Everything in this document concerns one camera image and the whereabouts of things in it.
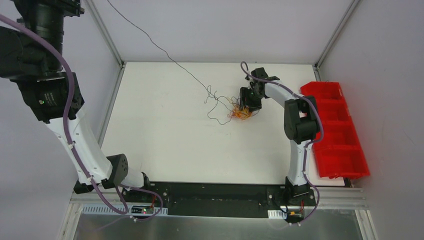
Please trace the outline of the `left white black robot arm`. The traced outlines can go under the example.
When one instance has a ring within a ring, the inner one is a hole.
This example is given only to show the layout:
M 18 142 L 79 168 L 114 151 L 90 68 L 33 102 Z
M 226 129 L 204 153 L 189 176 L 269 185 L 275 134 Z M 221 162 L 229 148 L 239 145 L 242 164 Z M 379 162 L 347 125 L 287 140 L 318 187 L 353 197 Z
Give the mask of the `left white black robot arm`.
M 140 202 L 152 198 L 147 175 L 123 154 L 106 156 L 86 120 L 75 72 L 63 58 L 64 20 L 80 17 L 79 0 L 16 0 L 17 20 L 1 17 L 0 76 L 15 83 L 24 103 L 60 141 L 77 172 L 74 192 L 99 186 L 134 188 Z

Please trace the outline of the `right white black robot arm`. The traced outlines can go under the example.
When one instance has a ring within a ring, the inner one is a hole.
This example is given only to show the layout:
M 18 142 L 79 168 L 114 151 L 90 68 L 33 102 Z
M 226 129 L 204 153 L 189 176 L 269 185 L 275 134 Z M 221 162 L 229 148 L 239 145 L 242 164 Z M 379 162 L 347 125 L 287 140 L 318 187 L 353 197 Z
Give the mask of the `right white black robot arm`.
M 262 99 L 272 99 L 284 109 L 283 130 L 290 141 L 290 163 L 282 192 L 282 203 L 296 205 L 310 197 L 309 158 L 318 133 L 323 130 L 316 99 L 295 93 L 276 76 L 268 76 L 263 67 L 248 70 L 241 64 L 248 87 L 240 88 L 239 109 L 250 112 L 262 108 Z

